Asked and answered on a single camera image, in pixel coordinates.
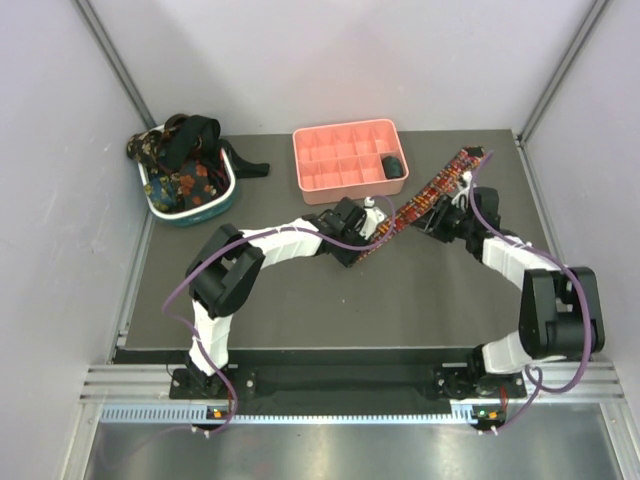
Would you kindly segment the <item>red multicolour checked tie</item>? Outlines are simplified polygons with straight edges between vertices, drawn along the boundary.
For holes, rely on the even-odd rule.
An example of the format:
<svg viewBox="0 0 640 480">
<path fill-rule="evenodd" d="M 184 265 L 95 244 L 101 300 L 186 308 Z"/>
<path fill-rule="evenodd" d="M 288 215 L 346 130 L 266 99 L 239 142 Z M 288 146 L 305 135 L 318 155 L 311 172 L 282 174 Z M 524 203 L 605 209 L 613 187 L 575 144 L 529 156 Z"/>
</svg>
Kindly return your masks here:
<svg viewBox="0 0 640 480">
<path fill-rule="evenodd" d="M 470 177 L 485 155 L 482 146 L 463 147 L 417 194 L 394 211 L 395 219 L 387 218 L 377 226 L 370 240 L 375 247 L 361 253 L 355 262 L 359 263 L 367 258 L 381 245 L 432 210 L 438 200 L 452 194 L 462 185 L 465 177 Z"/>
</svg>

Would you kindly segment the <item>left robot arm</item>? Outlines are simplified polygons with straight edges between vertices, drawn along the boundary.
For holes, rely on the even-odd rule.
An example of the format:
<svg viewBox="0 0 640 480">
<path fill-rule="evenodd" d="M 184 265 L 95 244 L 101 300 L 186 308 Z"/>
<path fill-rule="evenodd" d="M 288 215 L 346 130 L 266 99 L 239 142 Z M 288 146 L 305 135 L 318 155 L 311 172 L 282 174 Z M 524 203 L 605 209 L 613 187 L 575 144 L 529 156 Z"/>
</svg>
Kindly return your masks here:
<svg viewBox="0 0 640 480">
<path fill-rule="evenodd" d="M 220 227 L 189 266 L 192 274 L 219 250 L 233 245 L 190 282 L 197 334 L 185 362 L 187 387 L 212 398 L 226 387 L 228 339 L 233 315 L 246 303 L 261 270 L 295 258 L 323 254 L 351 266 L 386 219 L 375 201 L 362 206 L 348 197 L 320 214 L 307 214 L 279 227 L 239 230 Z"/>
</svg>

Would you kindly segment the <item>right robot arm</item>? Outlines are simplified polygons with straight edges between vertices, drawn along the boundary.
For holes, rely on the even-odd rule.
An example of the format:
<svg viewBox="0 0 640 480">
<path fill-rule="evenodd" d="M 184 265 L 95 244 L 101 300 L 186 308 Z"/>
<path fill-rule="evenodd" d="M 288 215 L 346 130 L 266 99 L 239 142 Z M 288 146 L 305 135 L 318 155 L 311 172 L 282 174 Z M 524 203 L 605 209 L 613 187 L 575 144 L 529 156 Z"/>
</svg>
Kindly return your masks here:
<svg viewBox="0 0 640 480">
<path fill-rule="evenodd" d="M 569 268 L 502 228 L 494 188 L 467 187 L 446 195 L 414 225 L 442 243 L 464 241 L 468 253 L 521 293 L 516 330 L 475 347 L 468 357 L 469 388 L 487 396 L 511 375 L 531 377 L 542 364 L 575 360 L 574 376 L 559 389 L 572 390 L 605 341 L 594 271 Z"/>
</svg>

